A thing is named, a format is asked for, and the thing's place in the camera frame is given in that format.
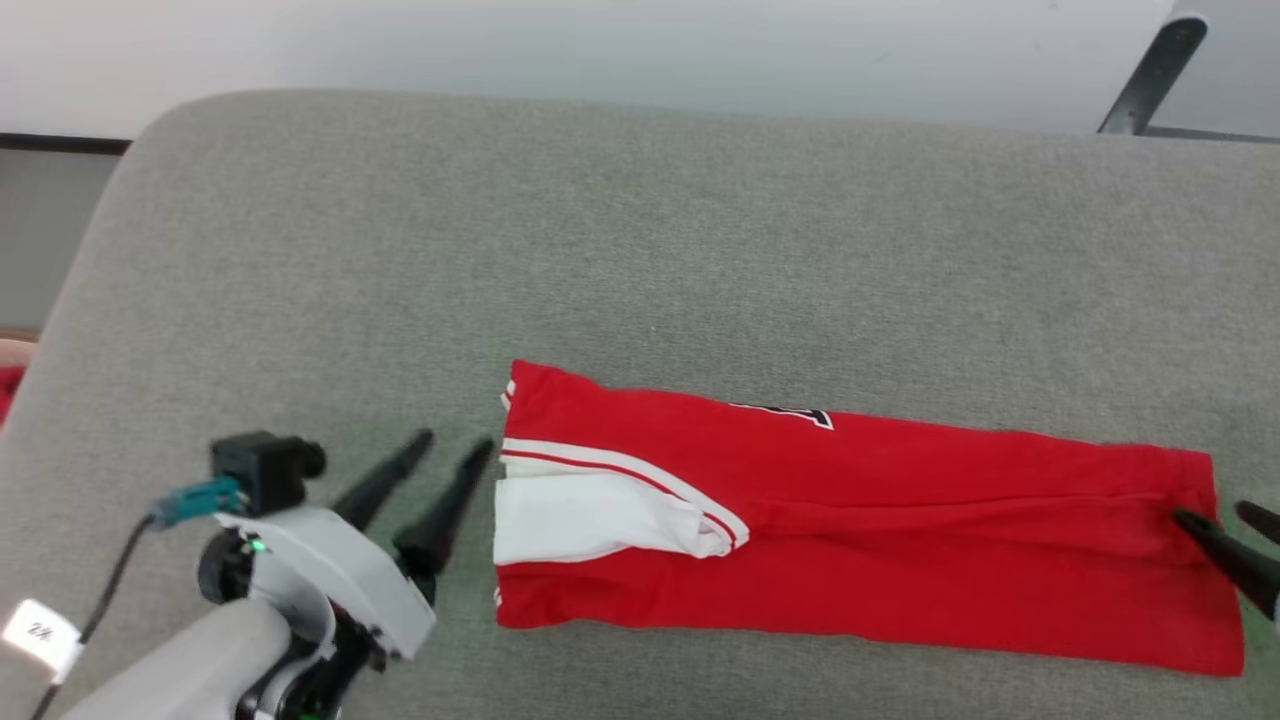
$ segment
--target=black trim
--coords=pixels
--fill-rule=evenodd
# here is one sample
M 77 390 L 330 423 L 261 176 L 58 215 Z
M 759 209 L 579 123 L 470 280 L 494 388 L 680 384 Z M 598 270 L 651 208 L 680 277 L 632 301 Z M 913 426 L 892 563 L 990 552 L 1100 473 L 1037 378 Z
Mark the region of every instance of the black trim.
M 124 155 L 129 140 L 68 137 L 63 135 L 24 135 L 0 132 L 0 150 L 40 150 L 42 152 L 81 152 L 84 155 Z

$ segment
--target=white wall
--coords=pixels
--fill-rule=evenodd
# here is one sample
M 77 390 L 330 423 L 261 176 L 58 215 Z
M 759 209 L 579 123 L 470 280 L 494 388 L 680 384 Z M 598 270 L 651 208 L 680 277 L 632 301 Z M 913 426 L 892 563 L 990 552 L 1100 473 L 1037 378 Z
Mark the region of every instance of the white wall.
M 1280 3 L 1180 0 L 1208 35 L 1151 124 L 1280 137 Z
M 0 0 L 0 132 L 347 86 L 1093 132 L 1174 0 Z

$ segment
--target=white label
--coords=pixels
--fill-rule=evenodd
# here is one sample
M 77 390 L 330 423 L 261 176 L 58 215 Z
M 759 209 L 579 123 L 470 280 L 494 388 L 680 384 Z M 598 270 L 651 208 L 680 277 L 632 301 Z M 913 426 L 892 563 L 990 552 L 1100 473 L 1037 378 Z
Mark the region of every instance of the white label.
M 67 676 L 82 650 L 79 629 L 37 600 L 22 601 L 4 626 L 4 641 L 47 665 L 55 683 Z

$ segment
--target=blue connector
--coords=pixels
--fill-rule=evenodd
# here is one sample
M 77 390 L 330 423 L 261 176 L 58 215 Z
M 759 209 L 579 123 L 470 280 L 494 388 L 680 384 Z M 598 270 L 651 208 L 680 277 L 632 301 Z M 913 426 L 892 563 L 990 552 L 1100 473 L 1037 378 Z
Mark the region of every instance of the blue connector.
M 212 478 L 196 486 L 179 488 L 151 503 L 154 530 L 169 528 L 214 512 L 237 512 L 241 509 L 239 483 L 236 478 Z

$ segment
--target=red object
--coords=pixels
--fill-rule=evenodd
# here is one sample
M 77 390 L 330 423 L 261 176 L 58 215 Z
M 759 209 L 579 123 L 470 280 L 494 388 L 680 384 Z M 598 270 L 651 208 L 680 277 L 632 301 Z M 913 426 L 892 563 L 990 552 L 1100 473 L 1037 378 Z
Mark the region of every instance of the red object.
M 520 360 L 512 379 L 504 461 L 659 487 L 727 541 L 701 559 L 631 547 L 502 564 L 500 625 L 854 634 L 1243 670 L 1235 592 L 1170 516 L 1216 518 L 1208 455 L 611 391 Z
M 9 416 L 13 397 L 18 393 L 18 383 L 26 372 L 26 368 L 0 368 L 0 425 L 4 425 L 4 419 Z

